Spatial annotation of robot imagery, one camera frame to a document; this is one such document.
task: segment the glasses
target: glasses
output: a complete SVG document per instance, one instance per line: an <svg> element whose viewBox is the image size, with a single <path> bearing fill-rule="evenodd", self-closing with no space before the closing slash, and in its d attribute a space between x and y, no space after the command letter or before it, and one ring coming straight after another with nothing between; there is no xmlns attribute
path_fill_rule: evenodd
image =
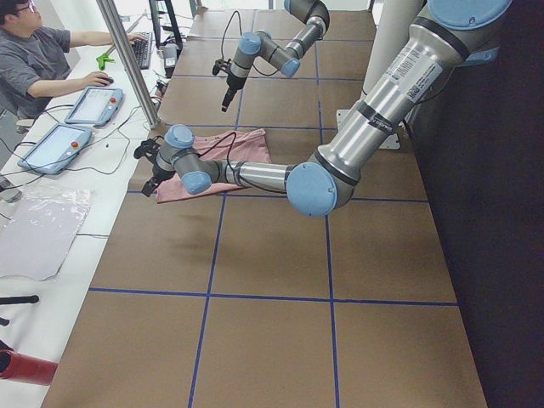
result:
<svg viewBox="0 0 544 408"><path fill-rule="evenodd" d="M17 13L26 9L29 9L32 13L34 13L35 7L36 5L34 4L33 0L30 0L30 2L28 2L28 6L23 8L17 8Z"/></svg>

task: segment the gray t-shirt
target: gray t-shirt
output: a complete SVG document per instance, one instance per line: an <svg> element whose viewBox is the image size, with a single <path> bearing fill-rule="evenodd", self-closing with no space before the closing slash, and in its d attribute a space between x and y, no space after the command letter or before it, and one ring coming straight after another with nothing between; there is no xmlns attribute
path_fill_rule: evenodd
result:
<svg viewBox="0 0 544 408"><path fill-rule="evenodd" d="M18 117L37 117L51 98L32 98L26 91L41 79L66 79L69 51L67 30L41 27L20 38L0 28L0 105Z"/></svg>

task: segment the green object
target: green object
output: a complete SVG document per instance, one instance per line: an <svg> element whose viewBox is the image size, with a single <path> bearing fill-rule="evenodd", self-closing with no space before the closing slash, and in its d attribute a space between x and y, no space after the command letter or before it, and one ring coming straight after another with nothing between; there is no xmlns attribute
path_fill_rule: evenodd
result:
<svg viewBox="0 0 544 408"><path fill-rule="evenodd" d="M106 62L114 62L115 61L113 58L110 58L110 55L108 53L104 53L104 54L100 55L99 57L96 58L96 60L99 63L99 69L101 71L104 70Z"/></svg>

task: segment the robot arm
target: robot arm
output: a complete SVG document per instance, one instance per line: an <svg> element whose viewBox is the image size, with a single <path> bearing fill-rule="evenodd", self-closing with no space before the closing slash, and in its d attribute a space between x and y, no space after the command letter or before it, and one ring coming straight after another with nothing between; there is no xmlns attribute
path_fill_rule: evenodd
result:
<svg viewBox="0 0 544 408"><path fill-rule="evenodd" d="M306 25L285 48L275 43L266 31L245 32L232 61L215 61L212 74L215 76L220 71L226 72L229 85L221 111L226 112L236 92L244 88L257 57L265 59L291 78L298 71L302 57L317 40L323 38L329 28L329 12L320 0L285 0L284 6Z"/></svg>
<svg viewBox="0 0 544 408"><path fill-rule="evenodd" d="M365 162L440 74L462 65L496 36L511 2L497 0L491 13L489 2L482 8L481 2L474 1L472 8L460 8L452 17L452 0L429 0L410 25L408 43L376 86L354 104L331 143L318 146L305 163L203 161L192 148L192 132L178 125L170 128L166 143L156 148L154 178L147 192L158 180L178 173L191 194L217 182L254 186L287 193L302 214L327 215L349 201Z"/></svg>

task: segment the keyboard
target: keyboard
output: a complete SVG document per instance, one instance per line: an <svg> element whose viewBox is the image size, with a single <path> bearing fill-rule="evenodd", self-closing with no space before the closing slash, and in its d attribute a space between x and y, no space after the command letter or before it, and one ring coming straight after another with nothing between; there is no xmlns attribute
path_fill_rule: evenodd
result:
<svg viewBox="0 0 544 408"><path fill-rule="evenodd" d="M152 32L140 32L147 41L135 41L132 45L136 61L138 61L140 70L147 70L150 67L151 50L153 49L153 33Z"/></svg>

